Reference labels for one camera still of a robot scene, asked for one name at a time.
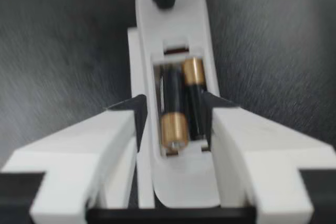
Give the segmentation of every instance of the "white plastic casing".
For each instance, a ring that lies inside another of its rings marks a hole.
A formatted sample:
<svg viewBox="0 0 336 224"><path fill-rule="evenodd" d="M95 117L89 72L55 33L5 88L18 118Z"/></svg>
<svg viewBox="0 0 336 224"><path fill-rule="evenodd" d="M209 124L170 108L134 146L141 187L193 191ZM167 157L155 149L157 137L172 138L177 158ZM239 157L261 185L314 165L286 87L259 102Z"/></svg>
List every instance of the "white plastic casing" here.
<svg viewBox="0 0 336 224"><path fill-rule="evenodd" d="M136 0L137 25L142 45L144 79L132 78L132 86L145 83L148 102L149 154L153 186L158 199L167 207L215 207L219 205L212 155L201 152L206 141L191 142L179 156L164 157L160 153L159 116L156 107L153 66L202 57L207 89L218 95L208 13L205 0L176 0L172 10L161 11L152 0ZM164 56L164 50L188 46L189 54Z"/></svg>

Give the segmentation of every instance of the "battery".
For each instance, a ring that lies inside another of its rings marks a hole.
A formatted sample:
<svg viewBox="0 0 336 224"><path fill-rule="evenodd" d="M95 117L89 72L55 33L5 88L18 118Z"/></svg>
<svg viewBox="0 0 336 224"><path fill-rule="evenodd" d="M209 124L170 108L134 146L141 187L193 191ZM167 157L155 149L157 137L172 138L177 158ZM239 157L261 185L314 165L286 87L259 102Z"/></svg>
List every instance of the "battery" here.
<svg viewBox="0 0 336 224"><path fill-rule="evenodd" d="M180 68L164 66L160 85L161 143L169 151L179 151L188 144L185 90Z"/></svg>
<svg viewBox="0 0 336 224"><path fill-rule="evenodd" d="M203 63L201 59L190 58L182 64L186 98L188 105L188 123L191 140L204 138L202 119L202 93L206 90Z"/></svg>

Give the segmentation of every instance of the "gray metal surface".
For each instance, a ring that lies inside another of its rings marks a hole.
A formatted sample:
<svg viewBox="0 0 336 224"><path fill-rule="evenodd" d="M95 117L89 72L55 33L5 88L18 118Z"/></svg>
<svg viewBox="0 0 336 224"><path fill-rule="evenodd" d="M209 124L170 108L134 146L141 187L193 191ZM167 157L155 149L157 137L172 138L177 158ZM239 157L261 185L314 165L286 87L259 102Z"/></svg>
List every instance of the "gray metal surface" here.
<svg viewBox="0 0 336 224"><path fill-rule="evenodd" d="M220 91L335 143L336 0L207 0ZM130 97L134 0L0 0L0 166Z"/></svg>

